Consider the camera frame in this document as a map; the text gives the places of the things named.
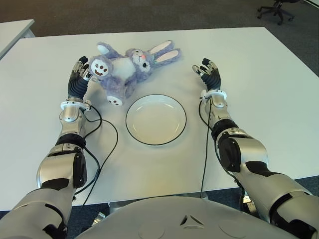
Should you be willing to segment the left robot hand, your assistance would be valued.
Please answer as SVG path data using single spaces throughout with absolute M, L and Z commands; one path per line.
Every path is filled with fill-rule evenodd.
M 89 70 L 88 58 L 82 56 L 76 61 L 71 71 L 68 82 L 68 98 L 78 98 L 82 101 L 91 77 L 92 73 Z

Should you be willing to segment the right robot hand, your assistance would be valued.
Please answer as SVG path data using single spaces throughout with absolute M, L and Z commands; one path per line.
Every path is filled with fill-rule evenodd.
M 220 90 L 221 76 L 216 64 L 207 58 L 204 58 L 201 63 L 199 67 L 193 65 L 192 70 L 200 76 L 208 91 Z

